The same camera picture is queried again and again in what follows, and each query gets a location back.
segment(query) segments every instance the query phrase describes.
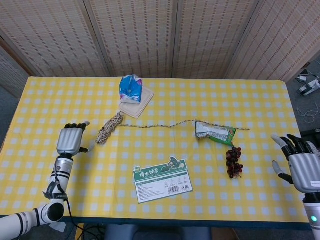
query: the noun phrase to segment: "white robotic arm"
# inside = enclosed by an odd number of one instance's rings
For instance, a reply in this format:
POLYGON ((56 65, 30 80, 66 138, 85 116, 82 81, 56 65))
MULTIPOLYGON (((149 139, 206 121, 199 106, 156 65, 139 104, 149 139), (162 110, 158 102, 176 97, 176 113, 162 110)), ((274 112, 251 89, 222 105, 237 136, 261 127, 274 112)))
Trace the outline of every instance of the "white robotic arm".
POLYGON ((35 226, 51 224, 59 221, 64 215, 64 201, 68 199, 66 190, 74 160, 78 153, 87 153, 88 149, 81 147, 83 132, 89 122, 67 124, 61 130, 57 157, 50 178, 50 184, 44 196, 50 203, 35 208, 33 211, 20 212, 0 218, 0 240, 11 240, 28 233, 35 226))

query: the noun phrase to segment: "plastic wrapper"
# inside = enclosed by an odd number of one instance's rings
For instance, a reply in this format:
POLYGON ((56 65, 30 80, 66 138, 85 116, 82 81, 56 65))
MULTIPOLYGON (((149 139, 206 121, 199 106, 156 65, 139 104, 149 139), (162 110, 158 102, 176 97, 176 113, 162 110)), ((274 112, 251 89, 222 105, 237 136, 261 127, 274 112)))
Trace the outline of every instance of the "plastic wrapper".
POLYGON ((142 95, 142 79, 137 75, 124 76, 119 85, 122 103, 140 104, 142 95))
POLYGON ((209 138, 217 143, 233 145, 236 129, 233 127, 211 126, 202 122, 195 123, 195 136, 198 139, 209 138))

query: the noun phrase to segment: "wall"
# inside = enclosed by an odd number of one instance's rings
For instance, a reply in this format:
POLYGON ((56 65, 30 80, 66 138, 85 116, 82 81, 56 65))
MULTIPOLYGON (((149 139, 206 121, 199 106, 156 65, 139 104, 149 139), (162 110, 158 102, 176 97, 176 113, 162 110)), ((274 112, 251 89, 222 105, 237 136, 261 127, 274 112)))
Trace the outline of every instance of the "wall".
POLYGON ((0 87, 17 99, 21 97, 29 75, 0 47, 0 87))
POLYGON ((319 0, 260 0, 225 77, 287 82, 319 51, 319 0))
POLYGON ((4 0, 0 35, 34 75, 222 78, 258 0, 4 0))

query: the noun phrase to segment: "yellow checkered tablecloth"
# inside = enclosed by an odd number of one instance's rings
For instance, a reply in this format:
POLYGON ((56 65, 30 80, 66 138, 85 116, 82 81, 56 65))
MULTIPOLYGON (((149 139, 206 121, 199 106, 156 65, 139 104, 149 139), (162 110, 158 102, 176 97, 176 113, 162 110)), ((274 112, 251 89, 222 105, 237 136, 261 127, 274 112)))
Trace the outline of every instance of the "yellow checkered tablecloth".
MULTIPOLYGON (((90 121, 82 146, 112 118, 121 78, 30 77, 0 154, 0 215, 47 203, 46 190, 67 123, 90 121)), ((118 127, 105 145, 74 157, 67 194, 76 217, 307 222, 302 194, 272 169, 288 163, 270 135, 299 130, 284 82, 270 80, 143 79, 154 97, 139 119, 125 124, 170 125, 195 119, 250 128, 238 130, 242 178, 229 179, 228 146, 195 138, 195 125, 139 129, 118 127), (185 159, 194 191, 138 204, 134 166, 185 159)))

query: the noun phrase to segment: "black cable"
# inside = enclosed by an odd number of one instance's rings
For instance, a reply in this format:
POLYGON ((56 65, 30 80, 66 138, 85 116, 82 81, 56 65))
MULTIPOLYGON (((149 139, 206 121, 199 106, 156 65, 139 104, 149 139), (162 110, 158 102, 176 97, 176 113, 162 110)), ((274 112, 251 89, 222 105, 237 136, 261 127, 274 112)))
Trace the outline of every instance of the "black cable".
POLYGON ((99 224, 98 224, 98 226, 85 227, 85 228, 84 228, 85 231, 83 231, 83 232, 81 233, 81 235, 78 237, 77 240, 80 240, 82 236, 83 236, 82 239, 84 240, 84 239, 85 239, 85 232, 88 232, 89 229, 98 229, 98 231, 100 232, 100 234, 98 234, 97 236, 100 236, 101 239, 103 239, 103 236, 105 235, 105 232, 102 232, 102 231, 100 230, 100 228, 101 228, 101 229, 104 229, 102 226, 99 226, 99 224))
POLYGON ((70 203, 69 203, 69 200, 68 200, 68 199, 66 200, 66 204, 68 205, 69 215, 70 215, 72 224, 73 224, 76 228, 81 229, 83 232, 86 232, 86 233, 88 233, 88 234, 91 234, 91 235, 94 236, 97 240, 99 240, 99 238, 98 238, 97 235, 95 235, 94 233, 92 233, 92 232, 90 232, 90 231, 87 231, 86 229, 84 229, 84 228, 78 226, 77 224, 75 224, 74 219, 73 219, 73 216, 72 216, 72 214, 71 214, 71 208, 70 208, 70 203))
MULTIPOLYGON (((56 186, 58 187, 59 191, 62 193, 62 194, 65 194, 65 191, 62 189, 62 187, 60 186, 60 181, 58 179, 58 176, 57 176, 57 170, 56 170, 56 167, 57 167, 57 160, 58 160, 59 157, 57 157, 55 159, 55 162, 54 162, 54 177, 55 177, 55 184, 56 186)), ((68 210, 69 210, 69 215, 70 215, 70 218, 71 218, 71 222, 72 224, 78 228, 78 229, 81 229, 83 232, 87 232, 88 234, 91 234, 92 236, 94 236, 97 240, 99 240, 98 236, 93 234, 92 232, 89 232, 89 231, 86 231, 85 229, 83 229, 82 227, 78 226, 77 224, 75 224, 74 222, 74 219, 72 217, 72 214, 71 214, 71 207, 70 207, 70 203, 69 203, 69 200, 68 198, 66 199, 66 203, 68 205, 68 210)))

